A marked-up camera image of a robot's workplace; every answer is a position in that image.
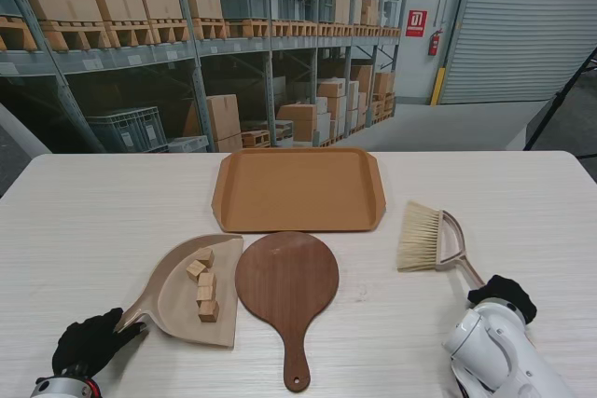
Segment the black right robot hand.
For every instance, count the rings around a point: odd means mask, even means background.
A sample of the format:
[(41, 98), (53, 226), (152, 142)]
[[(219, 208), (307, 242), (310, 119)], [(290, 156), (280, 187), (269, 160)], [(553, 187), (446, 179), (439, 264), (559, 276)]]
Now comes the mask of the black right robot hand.
[(521, 312), (526, 324), (531, 323), (536, 317), (537, 308), (531, 297), (514, 280), (495, 274), (484, 286), (471, 290), (467, 295), (467, 300), (474, 305), (490, 298), (503, 299), (510, 303)]

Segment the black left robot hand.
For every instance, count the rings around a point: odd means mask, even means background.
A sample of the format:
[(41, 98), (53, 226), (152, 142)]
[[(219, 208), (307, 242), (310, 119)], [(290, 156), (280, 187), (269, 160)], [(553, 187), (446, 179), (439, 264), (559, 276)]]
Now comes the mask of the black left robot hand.
[(93, 377), (104, 369), (118, 351), (145, 329), (143, 322), (117, 330), (122, 308), (88, 318), (83, 323), (70, 324), (58, 341), (52, 356), (52, 373)]

